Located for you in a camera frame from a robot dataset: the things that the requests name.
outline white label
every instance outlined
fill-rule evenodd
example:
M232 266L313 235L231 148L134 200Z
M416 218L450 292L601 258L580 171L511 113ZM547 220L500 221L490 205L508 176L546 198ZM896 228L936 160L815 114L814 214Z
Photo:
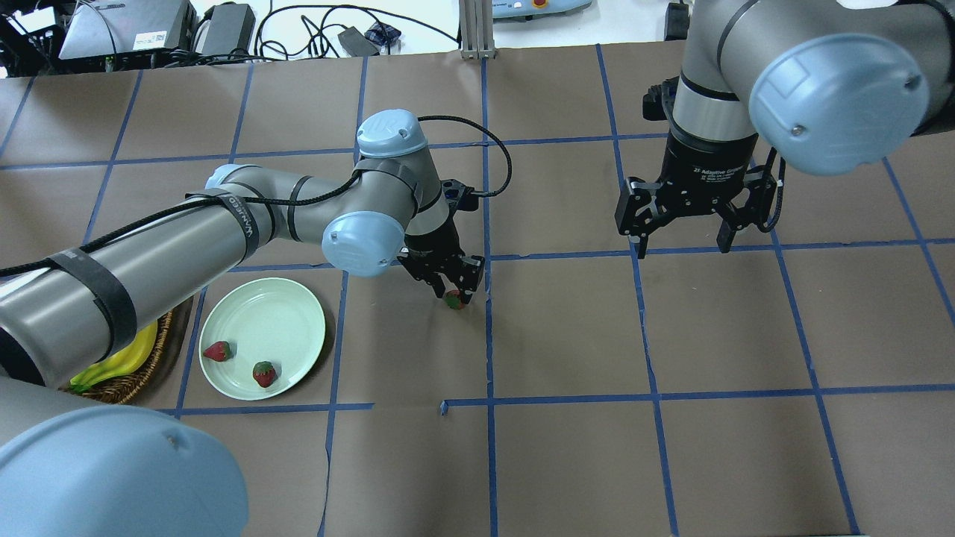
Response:
M136 42L133 43L134 51L148 51L161 47L166 42L166 35L169 32L143 32L136 34Z

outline red strawberry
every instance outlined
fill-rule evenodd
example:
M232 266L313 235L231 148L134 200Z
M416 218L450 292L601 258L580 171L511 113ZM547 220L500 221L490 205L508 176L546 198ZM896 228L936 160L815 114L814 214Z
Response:
M449 290L444 293L444 303L452 310L464 309L464 301L461 300L461 291L459 290Z
M202 351L202 355L217 362L225 362L232 357L232 349L229 348L228 341L216 341L208 349Z
M252 378L255 378L255 381L263 388L271 386L278 375L275 373L272 362L259 362L252 368Z

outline white plate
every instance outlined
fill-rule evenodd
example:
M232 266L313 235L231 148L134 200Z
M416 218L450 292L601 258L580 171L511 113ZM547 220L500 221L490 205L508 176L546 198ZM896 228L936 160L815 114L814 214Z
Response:
M228 341L233 356L217 362L202 355L216 341ZM281 394L315 365L325 342L322 305L302 284L263 278L237 287L202 325L199 363L209 384L226 396L251 401ZM278 377L267 388L252 378L252 367L272 362Z

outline basket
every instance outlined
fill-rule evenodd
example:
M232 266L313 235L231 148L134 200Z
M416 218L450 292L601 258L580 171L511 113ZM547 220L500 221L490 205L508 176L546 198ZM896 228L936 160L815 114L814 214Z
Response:
M161 381L169 374L179 357L191 308L190 297L159 318L153 351L139 369L129 375L104 380L86 392L74 395L104 403L126 404L147 390L152 383ZM61 387L60 391L72 393L69 386Z

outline banana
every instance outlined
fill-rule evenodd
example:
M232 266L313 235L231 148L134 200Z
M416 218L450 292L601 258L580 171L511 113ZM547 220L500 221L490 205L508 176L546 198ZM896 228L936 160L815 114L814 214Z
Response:
M129 375L139 369L152 352L153 345L156 344L158 330L159 323L153 322L139 331L127 347L71 378L70 389L74 393L82 394L103 380Z

